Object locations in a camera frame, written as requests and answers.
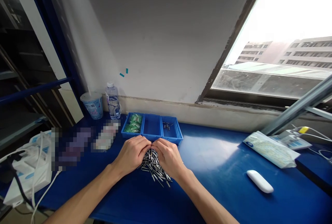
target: plastic cup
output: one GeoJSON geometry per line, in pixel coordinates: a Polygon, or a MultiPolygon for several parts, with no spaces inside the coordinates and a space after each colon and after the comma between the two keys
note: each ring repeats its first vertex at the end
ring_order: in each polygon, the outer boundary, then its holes
{"type": "Polygon", "coordinates": [[[101,96],[101,93],[91,92],[91,95],[84,93],[80,97],[92,119],[101,119],[104,115],[101,96]]]}

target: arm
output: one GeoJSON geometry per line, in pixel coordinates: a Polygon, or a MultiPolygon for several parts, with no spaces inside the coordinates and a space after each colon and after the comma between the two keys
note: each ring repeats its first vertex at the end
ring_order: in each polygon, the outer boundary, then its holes
{"type": "Polygon", "coordinates": [[[128,139],[113,163],[70,198],[46,221],[46,224],[84,223],[107,192],[125,175],[135,170],[144,154],[151,148],[151,142],[141,135],[128,139]]]}
{"type": "Polygon", "coordinates": [[[193,172],[183,164],[179,150],[173,143],[158,139],[152,143],[158,152],[159,163],[192,200],[206,223],[238,224],[237,220],[203,187],[193,172]]]}

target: pile of metal pins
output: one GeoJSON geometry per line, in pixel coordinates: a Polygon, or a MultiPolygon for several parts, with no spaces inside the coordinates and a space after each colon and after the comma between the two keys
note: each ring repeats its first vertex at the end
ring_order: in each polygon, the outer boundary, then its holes
{"type": "Polygon", "coordinates": [[[164,129],[167,129],[168,131],[170,130],[170,127],[172,126],[173,124],[169,125],[169,123],[167,122],[163,122],[163,127],[164,129]]]}
{"type": "Polygon", "coordinates": [[[158,153],[153,150],[149,149],[143,158],[142,164],[137,168],[141,168],[142,171],[147,171],[151,173],[153,181],[158,181],[162,187],[162,182],[166,182],[167,185],[170,187],[168,182],[173,182],[170,176],[164,171],[164,169],[159,164],[158,153]]]}

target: blue table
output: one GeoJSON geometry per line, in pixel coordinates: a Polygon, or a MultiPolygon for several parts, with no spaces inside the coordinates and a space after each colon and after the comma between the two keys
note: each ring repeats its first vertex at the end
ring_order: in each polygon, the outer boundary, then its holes
{"type": "MultiPolygon", "coordinates": [[[[98,132],[107,118],[83,118],[63,136],[81,127],[95,126],[98,132]]],[[[331,223],[332,199],[296,168],[281,170],[243,144],[247,133],[183,123],[180,128],[184,164],[241,224],[331,223]],[[250,169],[261,173],[275,191],[261,192],[246,175],[250,169]]],[[[107,152],[85,152],[77,167],[59,174],[41,205],[58,209],[116,158],[124,141],[118,133],[107,152]]],[[[170,185],[162,188],[147,172],[135,170],[109,191],[90,217],[114,223],[203,223],[181,187],[170,185]]]]}
{"type": "MultiPolygon", "coordinates": [[[[316,152],[319,150],[332,151],[332,145],[314,143],[311,149],[316,152]]],[[[332,197],[332,165],[309,149],[297,152],[301,153],[296,161],[297,168],[332,197]]],[[[323,152],[323,155],[332,157],[332,153],[329,152],[323,152]]]]}

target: white cable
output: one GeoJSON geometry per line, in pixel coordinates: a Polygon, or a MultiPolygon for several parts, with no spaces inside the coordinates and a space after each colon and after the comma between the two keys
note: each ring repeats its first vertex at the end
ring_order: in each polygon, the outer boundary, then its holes
{"type": "Polygon", "coordinates": [[[41,155],[42,152],[43,152],[43,132],[41,131],[40,132],[39,156],[38,156],[37,163],[36,163],[34,178],[32,179],[32,206],[33,206],[33,208],[36,207],[36,203],[35,203],[35,183],[36,183],[36,177],[37,177],[37,168],[38,168],[38,165],[39,165],[40,157],[42,156],[41,155]]]}
{"type": "Polygon", "coordinates": [[[30,221],[30,224],[33,224],[33,220],[34,220],[34,216],[35,216],[35,213],[37,211],[37,208],[40,204],[40,202],[42,201],[42,199],[44,198],[44,196],[46,195],[46,193],[48,192],[48,190],[51,188],[52,184],[54,183],[56,177],[60,174],[61,171],[58,171],[56,174],[55,174],[55,177],[53,178],[51,184],[49,185],[49,187],[47,188],[47,190],[44,192],[44,194],[41,196],[40,200],[38,201],[35,209],[34,209],[34,212],[32,213],[32,216],[31,216],[31,221],[30,221]]]}
{"type": "MultiPolygon", "coordinates": [[[[293,124],[291,124],[293,127],[294,127],[294,129],[301,129],[302,127],[296,127],[295,125],[293,125],[293,124]]],[[[328,141],[332,141],[332,139],[330,139],[329,137],[327,137],[327,136],[325,136],[324,134],[322,134],[322,133],[320,133],[319,131],[316,131],[315,129],[313,129],[313,128],[311,128],[311,127],[308,127],[310,130],[313,130],[313,131],[315,131],[315,132],[317,132],[319,135],[321,135],[322,137],[324,137],[324,138],[326,138],[326,139],[328,139],[328,141]]]]}
{"type": "Polygon", "coordinates": [[[328,151],[328,150],[319,150],[319,151],[317,152],[317,151],[314,151],[314,150],[312,150],[312,149],[310,149],[310,148],[308,148],[308,149],[311,150],[312,152],[314,152],[314,153],[316,153],[316,154],[322,156],[322,157],[325,158],[329,163],[332,164],[331,158],[327,158],[326,156],[324,156],[324,155],[322,154],[322,151],[330,152],[330,153],[332,153],[332,151],[328,151]]]}
{"type": "Polygon", "coordinates": [[[19,152],[19,151],[27,151],[27,150],[28,150],[28,149],[18,149],[18,150],[16,150],[16,151],[13,151],[13,152],[11,152],[11,153],[5,155],[3,158],[1,158],[1,159],[0,159],[0,163],[2,163],[3,161],[5,161],[5,159],[6,159],[8,156],[10,156],[10,155],[13,155],[13,154],[15,154],[15,153],[17,153],[17,152],[19,152]]]}
{"type": "Polygon", "coordinates": [[[322,137],[319,137],[319,136],[316,136],[316,135],[311,135],[311,134],[307,134],[307,133],[302,133],[302,135],[308,135],[308,136],[312,136],[312,137],[316,137],[316,138],[319,138],[319,139],[323,139],[323,140],[326,140],[326,141],[332,142],[331,139],[325,139],[325,138],[322,138],[322,137]]]}

